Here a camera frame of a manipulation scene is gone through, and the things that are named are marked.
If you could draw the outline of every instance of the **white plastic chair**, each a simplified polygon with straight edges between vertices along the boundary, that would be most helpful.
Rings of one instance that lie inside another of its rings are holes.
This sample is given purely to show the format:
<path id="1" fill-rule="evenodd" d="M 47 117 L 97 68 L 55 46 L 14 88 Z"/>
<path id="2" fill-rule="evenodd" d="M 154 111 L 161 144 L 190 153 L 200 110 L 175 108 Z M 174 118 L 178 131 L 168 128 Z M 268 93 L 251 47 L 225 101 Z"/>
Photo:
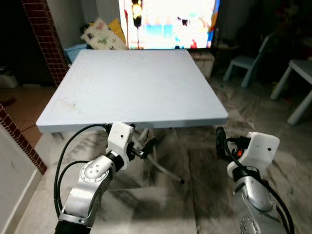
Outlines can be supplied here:
<path id="1" fill-rule="evenodd" d="M 312 61 L 307 60 L 291 60 L 289 62 L 289 66 L 282 76 L 282 79 L 279 81 L 277 87 L 271 94 L 271 99 L 276 100 L 279 94 L 282 91 L 283 85 L 286 83 L 286 80 L 291 73 L 291 71 L 296 71 L 302 78 L 304 78 L 307 82 L 312 84 Z M 292 113 L 292 115 L 288 118 L 287 122 L 290 125 L 295 125 L 305 110 L 312 102 L 312 91 L 309 92 L 307 97 L 300 103 L 297 109 Z"/>
<path id="2" fill-rule="evenodd" d="M 226 71 L 224 77 L 223 77 L 223 81 L 228 81 L 230 79 L 231 76 L 231 72 L 233 69 L 233 66 L 238 66 L 238 67 L 242 67 L 247 69 L 247 73 L 241 83 L 241 87 L 242 88 L 247 88 L 248 84 L 250 83 L 251 79 L 254 79 L 257 69 L 258 69 L 258 65 L 262 59 L 262 57 L 264 56 L 264 54 L 266 53 L 266 51 L 268 50 L 269 46 L 270 46 L 270 42 L 273 41 L 275 34 L 270 34 L 268 35 L 260 49 L 259 49 L 259 54 L 256 58 L 252 58 L 252 57 L 248 57 L 248 56 L 244 56 L 244 55 L 240 55 L 236 58 L 234 58 L 229 67 L 228 70 Z"/>

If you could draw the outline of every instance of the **floor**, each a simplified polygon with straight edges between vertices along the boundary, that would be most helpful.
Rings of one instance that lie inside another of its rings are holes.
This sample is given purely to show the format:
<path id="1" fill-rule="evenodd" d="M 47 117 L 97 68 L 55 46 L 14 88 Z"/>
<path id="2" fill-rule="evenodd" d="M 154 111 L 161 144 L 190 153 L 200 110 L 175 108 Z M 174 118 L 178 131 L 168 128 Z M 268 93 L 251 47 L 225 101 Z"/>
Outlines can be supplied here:
<path id="1" fill-rule="evenodd" d="M 5 106 L 5 110 L 32 147 L 35 147 L 42 136 L 36 126 L 36 121 L 54 91 L 54 87 L 0 89 L 0 101 L 11 102 Z"/>
<path id="2" fill-rule="evenodd" d="M 266 179 L 280 194 L 292 214 L 297 234 L 312 230 L 312 117 L 311 110 L 297 126 L 286 123 L 296 106 L 269 99 L 271 87 L 252 84 L 244 90 L 241 79 L 223 83 L 222 73 L 209 81 L 229 113 L 227 136 L 249 131 L 280 138 Z M 239 224 L 231 203 L 233 181 L 227 163 L 215 154 L 216 126 L 154 131 L 166 132 L 157 149 L 157 160 L 182 176 L 173 181 L 145 160 L 136 158 L 127 170 L 111 181 L 97 213 L 93 234 L 237 234 Z M 54 233 L 57 217 L 53 205 L 53 182 L 62 148 L 73 133 L 43 134 L 36 150 L 48 165 L 15 234 Z M 93 159 L 105 150 L 103 131 L 89 131 L 69 146 L 62 168 L 74 160 Z M 77 181 L 81 165 L 68 170 L 61 187 L 64 202 Z"/>

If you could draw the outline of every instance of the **dinosaur print pillow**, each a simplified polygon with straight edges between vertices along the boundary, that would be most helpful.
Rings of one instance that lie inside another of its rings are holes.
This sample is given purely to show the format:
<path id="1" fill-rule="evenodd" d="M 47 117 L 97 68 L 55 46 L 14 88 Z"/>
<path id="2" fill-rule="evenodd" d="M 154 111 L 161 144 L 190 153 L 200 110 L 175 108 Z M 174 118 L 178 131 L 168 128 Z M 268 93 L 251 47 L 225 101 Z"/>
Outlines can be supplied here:
<path id="1" fill-rule="evenodd" d="M 99 17 L 86 29 L 81 39 L 95 50 L 125 50 L 126 44 Z"/>

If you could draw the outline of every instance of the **tv screen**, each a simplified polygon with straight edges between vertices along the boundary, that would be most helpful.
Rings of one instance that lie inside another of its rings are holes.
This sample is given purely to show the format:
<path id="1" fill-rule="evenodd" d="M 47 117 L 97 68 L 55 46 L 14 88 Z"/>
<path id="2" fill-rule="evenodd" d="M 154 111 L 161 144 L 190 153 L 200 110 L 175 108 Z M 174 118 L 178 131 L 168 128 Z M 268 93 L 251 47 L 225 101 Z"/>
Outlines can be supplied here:
<path id="1" fill-rule="evenodd" d="M 220 0 L 119 0 L 130 49 L 210 48 Z"/>

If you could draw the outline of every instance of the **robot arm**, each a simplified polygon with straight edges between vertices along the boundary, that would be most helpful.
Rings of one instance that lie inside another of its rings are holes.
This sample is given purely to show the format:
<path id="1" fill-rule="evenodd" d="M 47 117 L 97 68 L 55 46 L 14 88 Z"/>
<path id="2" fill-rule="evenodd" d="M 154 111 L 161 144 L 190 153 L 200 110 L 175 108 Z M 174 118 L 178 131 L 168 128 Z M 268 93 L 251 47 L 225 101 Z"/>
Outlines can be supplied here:
<path id="1" fill-rule="evenodd" d="M 233 207 L 240 221 L 241 233 L 286 234 L 288 227 L 284 216 L 267 188 L 271 193 L 275 192 L 268 184 L 264 187 L 261 179 L 274 158 L 279 139 L 257 132 L 249 133 L 247 137 L 226 139 L 222 127 L 217 129 L 216 134 L 217 154 L 229 162 L 228 174 L 235 182 Z M 228 148 L 228 141 L 236 145 L 232 152 Z M 288 221 L 291 230 L 293 228 L 291 217 Z"/>
<path id="2" fill-rule="evenodd" d="M 119 170 L 125 170 L 135 156 L 145 158 L 156 143 L 152 139 L 142 150 L 131 142 L 134 128 L 115 122 L 108 136 L 108 148 L 95 160 L 86 163 L 58 217 L 56 234 L 88 234 L 93 226 L 101 198 Z"/>

